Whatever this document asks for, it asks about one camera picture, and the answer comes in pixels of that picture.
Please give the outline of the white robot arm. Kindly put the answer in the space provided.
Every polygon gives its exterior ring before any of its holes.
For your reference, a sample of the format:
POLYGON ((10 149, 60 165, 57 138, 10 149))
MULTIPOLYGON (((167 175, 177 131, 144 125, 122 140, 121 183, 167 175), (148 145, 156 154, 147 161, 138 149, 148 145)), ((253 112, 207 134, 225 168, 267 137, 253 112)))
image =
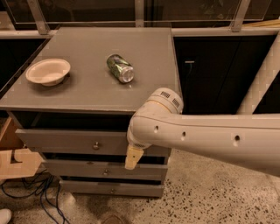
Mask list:
POLYGON ((125 168, 134 169, 144 150, 156 145, 279 176, 280 115, 254 112, 278 72, 276 38, 236 115, 184 115, 178 94, 157 89, 130 119, 125 168))

